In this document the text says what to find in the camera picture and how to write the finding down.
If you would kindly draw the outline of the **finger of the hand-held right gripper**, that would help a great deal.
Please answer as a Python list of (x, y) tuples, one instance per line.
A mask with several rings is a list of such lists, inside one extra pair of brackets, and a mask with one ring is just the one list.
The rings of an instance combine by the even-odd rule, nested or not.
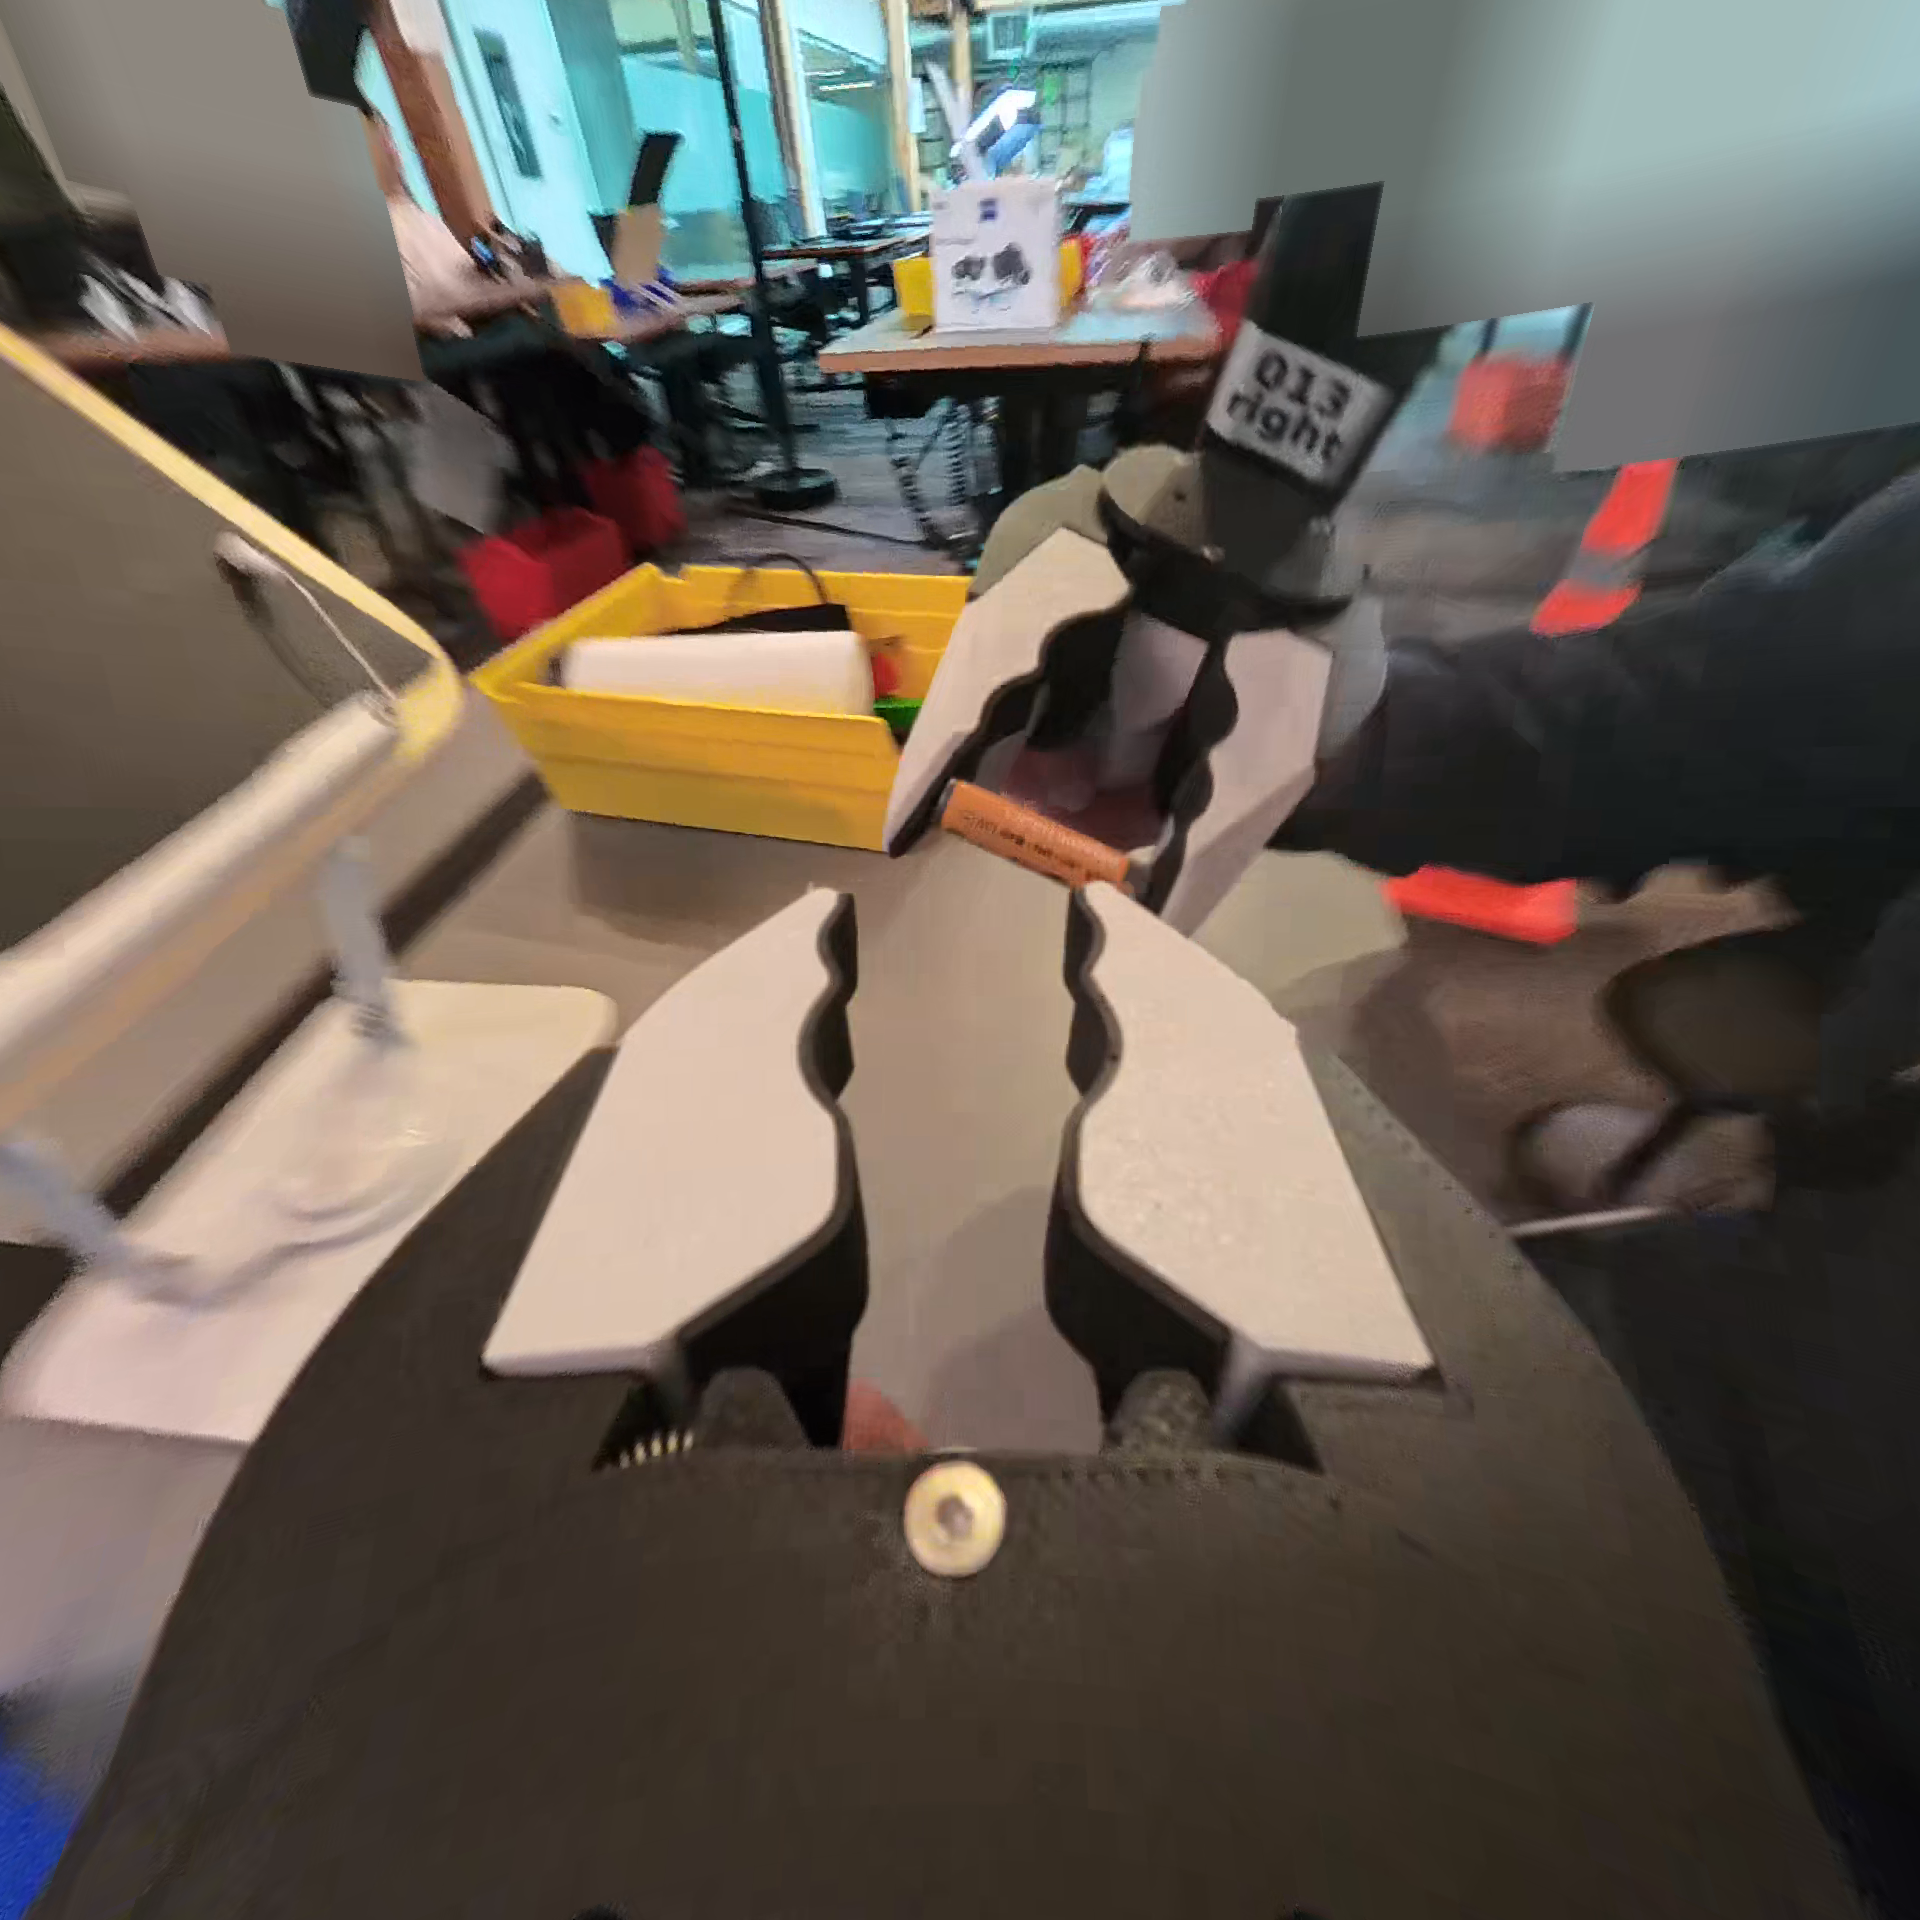
[(1196, 934), (1315, 778), (1332, 654), (1315, 636), (1255, 630), (1209, 648), (1164, 752), (1150, 912)]
[(885, 811), (885, 852), (900, 858), (935, 826), (955, 780), (1028, 733), (1083, 643), (1110, 656), (1133, 588), (1110, 548), (1048, 536), (963, 609), (933, 672)]

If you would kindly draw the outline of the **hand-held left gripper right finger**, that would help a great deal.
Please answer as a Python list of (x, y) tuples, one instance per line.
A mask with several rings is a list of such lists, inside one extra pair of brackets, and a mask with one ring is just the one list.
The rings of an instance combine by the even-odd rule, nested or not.
[(1069, 1116), (1046, 1257), (1103, 1387), (1437, 1371), (1293, 1020), (1115, 884), (1069, 898)]

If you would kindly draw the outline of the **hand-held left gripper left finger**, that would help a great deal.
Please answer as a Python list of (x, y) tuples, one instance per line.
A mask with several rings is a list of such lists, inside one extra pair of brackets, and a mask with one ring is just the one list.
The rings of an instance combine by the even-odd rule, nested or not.
[(804, 890), (620, 1036), (482, 1349), (503, 1381), (658, 1374), (844, 1237), (853, 895)]

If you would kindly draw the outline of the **orange AAA battery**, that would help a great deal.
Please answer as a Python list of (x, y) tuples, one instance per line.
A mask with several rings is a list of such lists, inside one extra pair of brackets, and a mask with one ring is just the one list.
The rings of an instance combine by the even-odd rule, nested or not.
[(1108, 887), (1136, 897), (1131, 854), (971, 780), (949, 780), (935, 820), (950, 838), (1070, 890)]

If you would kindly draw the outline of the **yellow bin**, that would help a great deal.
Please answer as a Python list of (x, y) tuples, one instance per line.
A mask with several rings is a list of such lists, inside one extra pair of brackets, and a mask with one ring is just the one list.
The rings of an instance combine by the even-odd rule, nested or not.
[(688, 704), (557, 684), (589, 639), (833, 630), (900, 636), (925, 692), (968, 580), (773, 567), (637, 567), (474, 674), (550, 798), (578, 815), (881, 852), (900, 746), (870, 715)]

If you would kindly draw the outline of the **large blue bin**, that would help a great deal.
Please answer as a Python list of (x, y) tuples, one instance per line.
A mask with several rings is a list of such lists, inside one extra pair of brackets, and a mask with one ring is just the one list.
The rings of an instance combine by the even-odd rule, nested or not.
[(18, 1755), (2, 1753), (2, 1919), (24, 1919), (78, 1825), (81, 1803)]

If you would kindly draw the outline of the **orange bin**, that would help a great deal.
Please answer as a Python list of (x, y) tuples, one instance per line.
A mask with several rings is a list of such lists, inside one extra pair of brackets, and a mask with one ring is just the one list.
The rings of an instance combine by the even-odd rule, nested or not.
[(1458, 372), (1449, 438), (1475, 455), (1539, 455), (1553, 444), (1576, 359), (1481, 352)]

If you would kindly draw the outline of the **flat orange floor marker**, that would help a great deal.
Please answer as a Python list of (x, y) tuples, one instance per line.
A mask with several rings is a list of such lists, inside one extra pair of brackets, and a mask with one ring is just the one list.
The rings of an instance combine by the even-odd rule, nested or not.
[(1578, 930), (1575, 880), (1513, 884), (1444, 868), (1385, 880), (1385, 897), (1412, 923), (1472, 932), (1523, 948), (1557, 948)]

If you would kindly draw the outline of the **wooden table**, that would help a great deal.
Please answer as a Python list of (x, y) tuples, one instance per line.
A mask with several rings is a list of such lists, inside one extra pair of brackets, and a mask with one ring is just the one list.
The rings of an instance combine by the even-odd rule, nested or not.
[[(971, 563), (996, 519), (1021, 494), (1079, 461), (1088, 406), (1140, 395), (1160, 371), (1213, 372), (1222, 328), (1201, 301), (1164, 309), (1080, 304), (1045, 330), (918, 326), (904, 311), (828, 343), (818, 372), (855, 381), (887, 433), (887, 461), (920, 544)], [(925, 451), (900, 442), (900, 424), (925, 405), (925, 448), (949, 447), (963, 468), (956, 519), (942, 519), (922, 482)]]

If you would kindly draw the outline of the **white roll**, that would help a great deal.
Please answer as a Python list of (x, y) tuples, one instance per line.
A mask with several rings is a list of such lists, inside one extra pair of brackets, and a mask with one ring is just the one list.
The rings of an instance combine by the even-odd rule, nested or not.
[(777, 713), (870, 715), (877, 680), (861, 636), (835, 630), (590, 636), (553, 668), (566, 692)]

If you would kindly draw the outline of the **white printed box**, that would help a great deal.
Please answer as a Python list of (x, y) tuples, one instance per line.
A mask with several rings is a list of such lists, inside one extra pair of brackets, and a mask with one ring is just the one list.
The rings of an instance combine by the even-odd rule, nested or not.
[(933, 328), (1046, 332), (1063, 321), (1063, 204), (1048, 176), (938, 187), (928, 200)]

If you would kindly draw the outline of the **red bin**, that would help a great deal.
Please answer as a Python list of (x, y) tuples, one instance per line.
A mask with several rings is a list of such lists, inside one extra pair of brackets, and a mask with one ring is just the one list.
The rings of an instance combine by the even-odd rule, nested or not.
[(593, 512), (609, 521), (639, 560), (670, 554), (688, 536), (688, 514), (668, 456), (653, 444), (582, 467)]
[(630, 548), (611, 519), (557, 507), (468, 540), (456, 565), (493, 636), (510, 645), (609, 588)]

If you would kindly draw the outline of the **black mesh chair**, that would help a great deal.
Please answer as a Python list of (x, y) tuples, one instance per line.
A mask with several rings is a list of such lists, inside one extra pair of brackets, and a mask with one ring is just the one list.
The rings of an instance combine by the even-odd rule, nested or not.
[(1871, 1189), (1916, 1146), (1916, 941), (1888, 928), (1850, 956), (1810, 926), (1726, 934), (1621, 973), (1600, 1012), (1661, 1102), (1526, 1116), (1521, 1242)]

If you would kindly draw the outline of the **black board with wooden rim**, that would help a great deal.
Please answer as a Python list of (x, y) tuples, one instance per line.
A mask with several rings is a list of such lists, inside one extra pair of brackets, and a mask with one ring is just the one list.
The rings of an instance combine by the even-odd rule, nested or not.
[(301, 879), (456, 731), (445, 653), (4, 332), (4, 1077)]

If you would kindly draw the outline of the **black support post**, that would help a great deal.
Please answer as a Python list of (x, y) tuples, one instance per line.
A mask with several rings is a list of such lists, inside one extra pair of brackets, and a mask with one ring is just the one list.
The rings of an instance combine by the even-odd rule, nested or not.
[(833, 507), (841, 499), (839, 480), (831, 468), (809, 464), (801, 456), (788, 391), (780, 369), (775, 325), (773, 287), (757, 227), (755, 178), (749, 157), (747, 128), (733, 59), (733, 40), (724, 3), (704, 3), (708, 38), (714, 55), (716, 81), (722, 91), (724, 118), (733, 150), (733, 172), (740, 210), (740, 227), (751, 266), (749, 318), (752, 356), (757, 367), (763, 416), (773, 436), (770, 464), (751, 482), (757, 504), (777, 517), (796, 517)]

